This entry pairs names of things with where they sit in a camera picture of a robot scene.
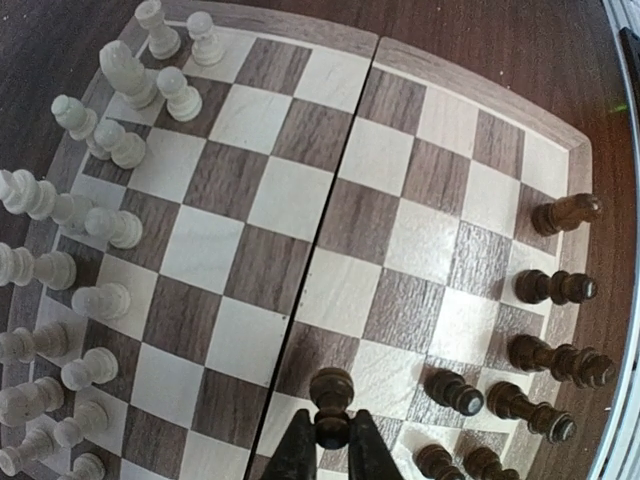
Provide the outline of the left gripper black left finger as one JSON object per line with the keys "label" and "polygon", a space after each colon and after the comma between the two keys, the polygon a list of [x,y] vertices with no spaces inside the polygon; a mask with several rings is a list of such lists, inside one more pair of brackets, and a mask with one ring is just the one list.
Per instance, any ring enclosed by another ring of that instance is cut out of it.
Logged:
{"label": "left gripper black left finger", "polygon": [[316,430],[309,411],[298,410],[285,430],[262,480],[316,480]]}

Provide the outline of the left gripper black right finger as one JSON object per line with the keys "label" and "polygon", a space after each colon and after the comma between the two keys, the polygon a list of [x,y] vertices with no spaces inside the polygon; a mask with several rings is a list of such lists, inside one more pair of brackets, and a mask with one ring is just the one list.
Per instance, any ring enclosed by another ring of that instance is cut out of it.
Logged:
{"label": "left gripper black right finger", "polygon": [[358,410],[349,423],[348,476],[354,480],[403,479],[368,410]]}

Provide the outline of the black pawn file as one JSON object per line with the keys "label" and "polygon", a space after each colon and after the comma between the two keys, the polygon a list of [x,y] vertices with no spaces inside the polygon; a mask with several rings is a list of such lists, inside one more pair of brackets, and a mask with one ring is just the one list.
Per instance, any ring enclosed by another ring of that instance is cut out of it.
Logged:
{"label": "black pawn file", "polygon": [[436,403],[464,416],[474,416],[484,406],[484,395],[463,376],[450,370],[439,369],[429,375],[425,390]]}
{"label": "black pawn file", "polygon": [[464,480],[464,474],[453,464],[449,452],[439,444],[424,446],[416,455],[415,463],[427,479]]}
{"label": "black pawn file", "polygon": [[318,407],[314,416],[316,442],[326,450],[339,450],[349,442],[347,408],[354,398],[353,380],[337,367],[318,370],[310,381],[309,394]]}

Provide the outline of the black chess piece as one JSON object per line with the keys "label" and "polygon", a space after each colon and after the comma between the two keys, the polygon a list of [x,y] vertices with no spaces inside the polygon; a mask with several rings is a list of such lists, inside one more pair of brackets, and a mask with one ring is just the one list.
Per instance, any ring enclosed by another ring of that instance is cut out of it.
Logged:
{"label": "black chess piece", "polygon": [[504,469],[500,457],[488,447],[469,452],[463,460],[467,474],[476,480],[520,480],[514,469]]}
{"label": "black chess piece", "polygon": [[531,220],[542,236],[576,230],[582,223],[592,223],[602,215],[601,200],[591,193],[562,197],[554,202],[538,205]]}
{"label": "black chess piece", "polygon": [[548,402],[534,404],[518,385],[506,381],[490,388],[487,408],[500,419],[525,421],[530,433],[543,436],[551,444],[569,440],[577,430],[569,412],[557,410]]}
{"label": "black chess piece", "polygon": [[593,347],[579,349],[562,344],[552,348],[538,337],[521,334],[509,340],[507,351],[509,361],[516,369],[525,372],[548,370],[556,381],[571,381],[578,388],[604,387],[617,374],[613,361]]}

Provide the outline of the wooden chess board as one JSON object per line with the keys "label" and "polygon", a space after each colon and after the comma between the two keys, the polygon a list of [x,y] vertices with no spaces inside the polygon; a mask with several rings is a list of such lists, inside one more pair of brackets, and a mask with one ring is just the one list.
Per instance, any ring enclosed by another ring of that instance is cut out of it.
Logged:
{"label": "wooden chess board", "polygon": [[436,404],[433,369],[535,403],[559,388],[514,368],[512,336],[573,339],[579,308],[527,305],[514,278],[581,272],[589,229],[542,237],[539,204],[592,186],[588,138],[398,41],[305,17],[206,6],[223,50],[192,57],[189,3],[154,2],[119,36],[155,79],[201,97],[174,120],[97,74],[51,101],[49,174],[1,174],[30,220],[1,249],[5,479],[257,479],[312,375],[348,371],[402,475],[438,443],[492,449],[524,479],[545,440],[488,410]]}

